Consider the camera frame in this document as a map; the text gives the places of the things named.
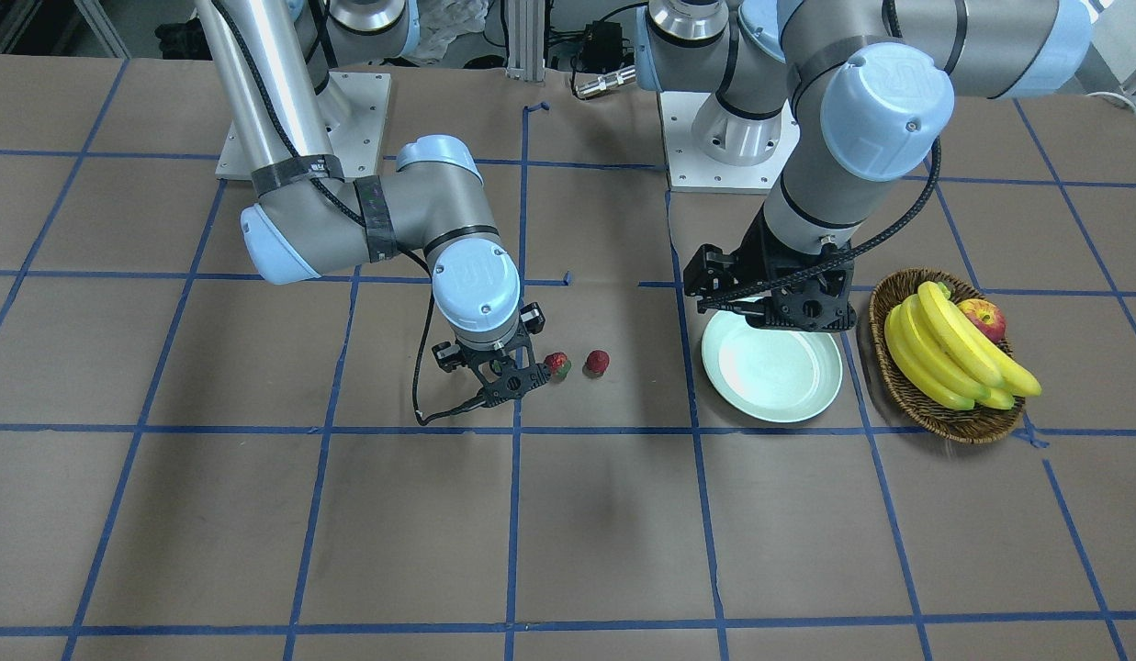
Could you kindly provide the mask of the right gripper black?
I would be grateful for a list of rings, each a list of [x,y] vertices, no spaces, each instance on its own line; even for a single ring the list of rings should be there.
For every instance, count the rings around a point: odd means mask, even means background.
[[[550,368],[533,357],[531,335],[541,333],[546,325],[537,302],[524,306],[518,313],[513,335],[506,343],[476,350],[463,340],[441,342],[432,348],[434,360],[445,373],[465,367],[475,374],[481,387],[474,398],[458,409],[492,409],[506,401],[521,400],[523,392],[531,392],[550,380]]]

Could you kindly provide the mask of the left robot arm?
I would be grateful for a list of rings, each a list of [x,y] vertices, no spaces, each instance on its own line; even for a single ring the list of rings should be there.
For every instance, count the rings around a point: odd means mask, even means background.
[[[707,92],[732,117],[790,108],[799,140],[740,246],[682,273],[699,312],[755,328],[840,333],[859,256],[936,191],[957,97],[1063,87],[1093,20],[1080,1],[651,1],[637,12],[642,87]]]

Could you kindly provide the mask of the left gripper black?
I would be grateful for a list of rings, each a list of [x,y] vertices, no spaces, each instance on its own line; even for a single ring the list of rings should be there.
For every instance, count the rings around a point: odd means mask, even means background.
[[[758,212],[736,250],[698,248],[682,271],[682,293],[698,298],[701,312],[738,313],[752,328],[844,333],[857,326],[849,302],[854,256],[835,241],[816,256],[792,250]]]

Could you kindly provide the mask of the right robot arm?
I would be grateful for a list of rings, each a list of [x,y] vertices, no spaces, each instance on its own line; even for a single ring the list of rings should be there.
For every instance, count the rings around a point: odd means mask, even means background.
[[[524,304],[468,147],[449,135],[407,143],[378,174],[386,104],[370,73],[346,66],[408,55],[420,37],[414,1],[198,1],[197,17],[228,97],[240,162],[252,183],[242,237],[264,281],[320,279],[406,256],[432,281],[431,307],[456,336],[433,348],[442,371],[470,369],[481,390],[456,413],[520,400],[551,379],[534,357],[546,318]]]

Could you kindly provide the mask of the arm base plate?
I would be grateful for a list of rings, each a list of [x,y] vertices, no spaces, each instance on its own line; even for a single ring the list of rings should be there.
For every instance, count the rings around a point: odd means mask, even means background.
[[[790,106],[770,118],[742,118],[715,94],[659,94],[661,134],[674,192],[766,194],[800,139]]]
[[[345,179],[375,174],[381,162],[381,142],[386,129],[391,76],[384,73],[331,72],[327,87],[316,97]],[[282,145],[260,97],[252,83],[240,84],[233,75],[226,83],[233,114],[228,137],[223,143],[216,176],[219,179],[250,181],[253,169],[281,162],[289,151]]]

